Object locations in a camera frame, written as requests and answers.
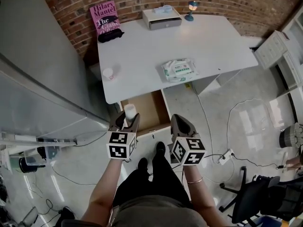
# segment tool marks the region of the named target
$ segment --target package of wipes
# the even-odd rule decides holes
[[[191,59],[172,60],[162,65],[167,81],[186,81],[198,75],[198,71]]]

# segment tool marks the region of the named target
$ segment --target gray shirt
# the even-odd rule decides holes
[[[119,206],[113,227],[206,227],[201,215],[179,201],[159,195],[142,196]]]

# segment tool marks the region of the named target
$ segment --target electrical outlet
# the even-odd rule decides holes
[[[219,158],[219,163],[221,165],[224,165],[226,162],[228,162],[228,160],[232,157],[232,153],[233,153],[232,149],[229,149],[228,151],[226,151],[223,155],[225,157],[225,159],[223,159],[223,156],[221,156]]]

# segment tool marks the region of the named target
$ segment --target blue lamp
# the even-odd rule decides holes
[[[194,20],[194,17],[192,16],[193,14],[193,11],[195,11],[198,7],[198,3],[196,1],[190,1],[188,2],[189,4],[189,14],[187,14],[184,18],[187,20],[187,21],[193,21]]]

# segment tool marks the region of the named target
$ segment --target white box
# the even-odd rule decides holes
[[[172,148],[172,153],[183,166],[198,165],[206,152],[198,138],[177,137]]]
[[[153,9],[142,11],[143,21],[150,30],[181,25],[181,15],[172,8],[170,13],[155,13]]]
[[[107,142],[109,158],[129,160],[136,147],[136,133],[108,131]]]

